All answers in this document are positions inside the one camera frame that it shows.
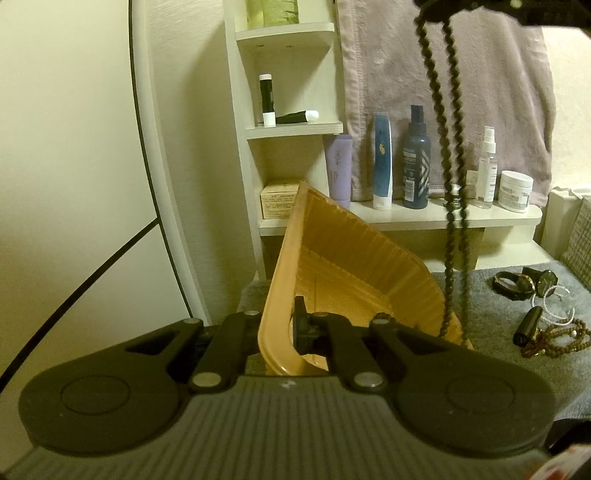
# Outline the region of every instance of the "orange plastic container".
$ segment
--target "orange plastic container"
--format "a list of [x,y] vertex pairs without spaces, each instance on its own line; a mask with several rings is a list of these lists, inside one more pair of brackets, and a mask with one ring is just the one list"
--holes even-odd
[[[325,374],[322,357],[293,347],[291,314],[302,295],[309,312],[333,312],[367,326],[378,312],[437,335],[443,293],[423,262],[320,192],[300,185],[271,281],[258,343],[279,375]],[[460,343],[454,315],[446,340]]]

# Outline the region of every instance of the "dark blue spray bottle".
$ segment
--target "dark blue spray bottle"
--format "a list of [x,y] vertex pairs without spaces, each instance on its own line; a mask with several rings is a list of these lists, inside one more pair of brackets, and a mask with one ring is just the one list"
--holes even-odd
[[404,138],[404,169],[402,173],[404,200],[407,208],[427,206],[429,172],[431,171],[431,140],[427,136],[422,105],[411,105],[411,121]]

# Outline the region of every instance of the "pink towel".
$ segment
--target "pink towel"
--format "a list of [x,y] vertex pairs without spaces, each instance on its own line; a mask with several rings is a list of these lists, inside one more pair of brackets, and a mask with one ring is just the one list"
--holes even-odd
[[[402,142],[410,105],[425,107],[431,138],[430,192],[441,195],[439,135],[411,0],[338,0],[345,72],[347,129],[353,135],[353,200],[370,200],[373,184],[372,117],[392,124],[394,196],[402,196]],[[524,28],[482,9],[452,18],[463,92],[466,159],[478,169],[484,126],[495,128],[499,176],[516,170],[534,179],[532,203],[546,203],[551,180],[551,135],[556,117],[552,74],[540,28]],[[452,127],[447,57],[440,25],[429,38]],[[450,135],[452,149],[453,137]]]

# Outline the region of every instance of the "watch face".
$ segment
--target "watch face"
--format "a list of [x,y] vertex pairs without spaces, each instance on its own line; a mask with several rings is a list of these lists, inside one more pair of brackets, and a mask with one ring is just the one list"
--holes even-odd
[[515,286],[520,293],[527,296],[524,298],[529,298],[534,294],[533,281],[527,275],[520,275]]
[[543,297],[550,287],[554,287],[558,284],[558,277],[551,270],[543,271],[540,274],[538,283],[535,286],[536,293]]

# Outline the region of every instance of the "round pad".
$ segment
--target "round pad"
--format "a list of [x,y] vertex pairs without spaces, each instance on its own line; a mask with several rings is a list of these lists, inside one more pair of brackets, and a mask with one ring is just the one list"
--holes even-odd
[[66,407],[85,415],[100,415],[117,410],[128,398],[127,383],[104,375],[74,380],[61,392],[61,401]]
[[554,417],[550,387],[515,365],[466,357],[446,351],[413,358],[394,397],[407,427],[460,455],[513,455],[539,445]]
[[447,399],[469,413],[496,413],[509,408],[515,399],[507,382],[486,375],[464,375],[452,380],[446,390]]
[[39,445],[104,455],[161,433],[179,406],[176,383],[156,356],[106,350],[35,377],[22,391],[19,413]]

